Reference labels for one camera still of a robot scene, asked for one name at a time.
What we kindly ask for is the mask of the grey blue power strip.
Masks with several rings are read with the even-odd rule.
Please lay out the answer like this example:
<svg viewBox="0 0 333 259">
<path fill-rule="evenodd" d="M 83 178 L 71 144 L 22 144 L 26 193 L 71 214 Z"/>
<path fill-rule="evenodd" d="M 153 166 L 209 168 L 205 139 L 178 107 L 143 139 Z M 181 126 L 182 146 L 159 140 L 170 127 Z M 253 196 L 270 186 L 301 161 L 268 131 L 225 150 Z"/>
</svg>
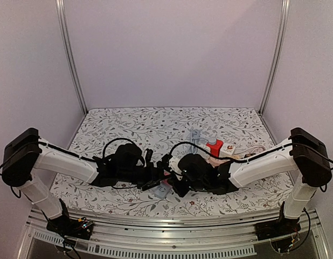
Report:
<svg viewBox="0 0 333 259">
<path fill-rule="evenodd" d="M 172 190 L 172 187 L 167 187 L 164 184 L 160 183 L 159 186 L 156 187 L 153 194 L 158 199 L 165 199 L 168 193 Z"/>
</svg>

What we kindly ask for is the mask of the pink plug adapter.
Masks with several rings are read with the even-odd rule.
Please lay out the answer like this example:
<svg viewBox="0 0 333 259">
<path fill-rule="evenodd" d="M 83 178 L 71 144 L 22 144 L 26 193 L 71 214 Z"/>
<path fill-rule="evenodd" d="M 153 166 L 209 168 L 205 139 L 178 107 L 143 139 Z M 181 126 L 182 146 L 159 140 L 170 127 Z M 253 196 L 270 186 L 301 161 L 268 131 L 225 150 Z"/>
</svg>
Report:
<svg viewBox="0 0 333 259">
<path fill-rule="evenodd" d="M 162 181 L 162 184 L 164 184 L 164 185 L 167 186 L 167 187 L 172 187 L 172 185 L 169 184 L 167 180 L 163 180 L 163 181 Z"/>
</svg>

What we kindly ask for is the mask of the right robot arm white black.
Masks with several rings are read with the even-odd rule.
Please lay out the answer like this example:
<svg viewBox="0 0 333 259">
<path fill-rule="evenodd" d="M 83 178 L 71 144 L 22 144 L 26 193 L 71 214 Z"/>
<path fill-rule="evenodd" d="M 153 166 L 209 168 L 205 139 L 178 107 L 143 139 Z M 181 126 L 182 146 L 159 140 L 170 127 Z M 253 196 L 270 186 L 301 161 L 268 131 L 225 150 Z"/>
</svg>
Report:
<svg viewBox="0 0 333 259">
<path fill-rule="evenodd" d="M 171 174 L 168 183 L 184 197 L 188 191 L 224 195 L 252 182 L 286 171 L 299 171 L 291 194 L 273 222 L 273 231 L 284 235 L 292 229 L 303 208 L 315 192 L 332 179 L 333 161 L 328 158 L 323 142 L 302 128 L 293 128 L 290 136 L 278 145 L 244 159 L 224 157 L 222 164 L 212 166 L 199 154 L 177 158 L 171 153 L 162 157 L 162 166 Z"/>
</svg>

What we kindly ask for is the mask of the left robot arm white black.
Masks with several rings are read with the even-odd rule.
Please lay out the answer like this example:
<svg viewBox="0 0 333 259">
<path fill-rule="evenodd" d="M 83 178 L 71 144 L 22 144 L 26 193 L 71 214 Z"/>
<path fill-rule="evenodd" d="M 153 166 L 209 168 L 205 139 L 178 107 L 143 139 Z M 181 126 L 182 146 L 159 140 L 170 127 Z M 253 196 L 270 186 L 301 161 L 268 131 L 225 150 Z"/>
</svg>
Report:
<svg viewBox="0 0 333 259">
<path fill-rule="evenodd" d="M 95 187 L 127 182 L 148 190 L 168 178 L 162 165 L 151 162 L 151 155 L 152 150 L 143 152 L 127 140 L 113 154 L 86 158 L 51 144 L 39 136 L 37 129 L 29 128 L 6 145 L 0 176 L 6 185 L 17 188 L 53 220 L 62 234 L 70 234 L 73 220 L 64 214 L 61 201 L 35 175 L 35 170 L 67 175 Z"/>
</svg>

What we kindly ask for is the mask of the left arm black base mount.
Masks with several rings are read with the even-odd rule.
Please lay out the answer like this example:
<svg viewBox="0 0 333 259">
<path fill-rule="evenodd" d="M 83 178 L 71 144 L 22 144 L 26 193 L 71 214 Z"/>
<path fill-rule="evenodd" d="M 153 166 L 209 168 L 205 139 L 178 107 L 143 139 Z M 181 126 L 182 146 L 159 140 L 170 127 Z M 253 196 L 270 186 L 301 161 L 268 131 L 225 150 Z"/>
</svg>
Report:
<svg viewBox="0 0 333 259">
<path fill-rule="evenodd" d="M 75 237 L 82 240 L 90 240 L 94 228 L 94 222 L 85 217 L 80 219 L 57 218 L 48 220 L 46 229 L 57 233 L 61 237 Z"/>
</svg>

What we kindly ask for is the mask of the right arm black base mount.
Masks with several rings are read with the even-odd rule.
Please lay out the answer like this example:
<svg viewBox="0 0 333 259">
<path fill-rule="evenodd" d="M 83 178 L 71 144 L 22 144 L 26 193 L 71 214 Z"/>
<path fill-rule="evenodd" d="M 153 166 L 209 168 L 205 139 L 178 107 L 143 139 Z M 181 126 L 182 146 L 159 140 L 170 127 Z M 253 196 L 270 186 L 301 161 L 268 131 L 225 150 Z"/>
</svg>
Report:
<svg viewBox="0 0 333 259">
<path fill-rule="evenodd" d="M 298 219 L 280 217 L 276 220 L 260 222 L 254 225 L 255 234 L 259 241 L 289 235 L 301 230 Z"/>
</svg>

